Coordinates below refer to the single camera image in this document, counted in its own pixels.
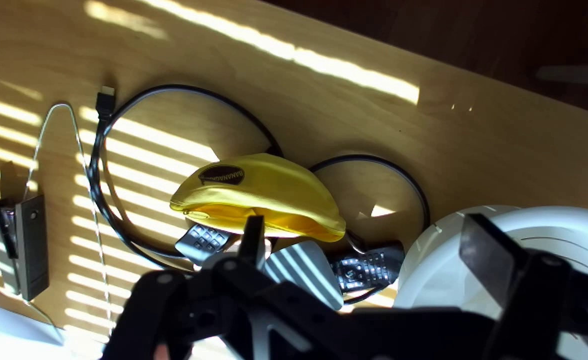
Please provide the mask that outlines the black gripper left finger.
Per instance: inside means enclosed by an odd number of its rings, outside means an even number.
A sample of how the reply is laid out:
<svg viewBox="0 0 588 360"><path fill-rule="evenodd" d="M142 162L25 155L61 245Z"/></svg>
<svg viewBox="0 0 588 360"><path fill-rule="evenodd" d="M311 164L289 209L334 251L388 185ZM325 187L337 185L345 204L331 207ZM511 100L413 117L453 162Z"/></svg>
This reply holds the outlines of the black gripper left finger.
<svg viewBox="0 0 588 360"><path fill-rule="evenodd" d="M244 225L239 253L249 261L258 261L264 251L264 217L251 216Z"/></svg>

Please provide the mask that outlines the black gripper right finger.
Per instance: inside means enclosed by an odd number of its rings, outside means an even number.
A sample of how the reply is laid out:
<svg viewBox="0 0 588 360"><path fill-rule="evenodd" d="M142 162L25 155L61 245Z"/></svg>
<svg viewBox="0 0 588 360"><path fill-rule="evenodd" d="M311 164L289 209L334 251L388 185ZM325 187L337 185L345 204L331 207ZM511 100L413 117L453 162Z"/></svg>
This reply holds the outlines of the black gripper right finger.
<svg viewBox="0 0 588 360"><path fill-rule="evenodd" d="M485 213L465 217L459 255L500 305L529 261L529 251Z"/></svg>

